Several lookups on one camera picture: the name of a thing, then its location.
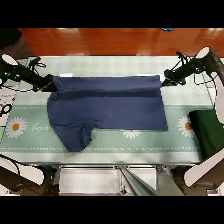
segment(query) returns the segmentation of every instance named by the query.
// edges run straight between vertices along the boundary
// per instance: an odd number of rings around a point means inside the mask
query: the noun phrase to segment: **table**
[[[176,56],[63,56],[42,57],[47,68],[40,75],[73,73],[76,77],[136,76],[159,74],[179,61]],[[197,76],[204,82],[203,75]],[[31,86],[21,82],[20,89]],[[24,133],[14,139],[2,132],[0,151],[21,162],[57,164],[192,164],[200,162],[196,138],[178,131],[178,122],[195,109],[212,107],[205,85],[196,86],[189,77],[185,86],[161,89],[169,131],[164,133],[125,130],[94,130],[93,141],[80,153],[68,153],[52,131],[47,117],[50,93],[17,93],[9,120],[26,120]]]

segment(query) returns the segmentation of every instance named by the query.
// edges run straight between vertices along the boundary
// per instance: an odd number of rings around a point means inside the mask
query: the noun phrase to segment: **white flower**
[[[123,135],[125,135],[126,138],[130,139],[138,137],[140,134],[141,132],[138,130],[128,130],[123,132]]]
[[[186,138],[192,138],[194,136],[191,123],[186,116],[179,119],[177,127],[178,130],[182,132],[182,135],[184,135]]]
[[[6,126],[6,135],[8,138],[17,138],[26,130],[26,121],[22,117],[15,117]]]

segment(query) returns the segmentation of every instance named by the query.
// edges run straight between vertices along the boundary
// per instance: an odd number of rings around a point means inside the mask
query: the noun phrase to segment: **wooden floor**
[[[195,55],[211,46],[224,57],[224,28],[20,28],[38,56]]]

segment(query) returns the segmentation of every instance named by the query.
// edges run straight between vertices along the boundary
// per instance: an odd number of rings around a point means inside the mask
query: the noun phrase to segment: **blue cloth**
[[[68,151],[91,141],[93,128],[168,130],[159,76],[54,77],[48,99],[49,122]]]

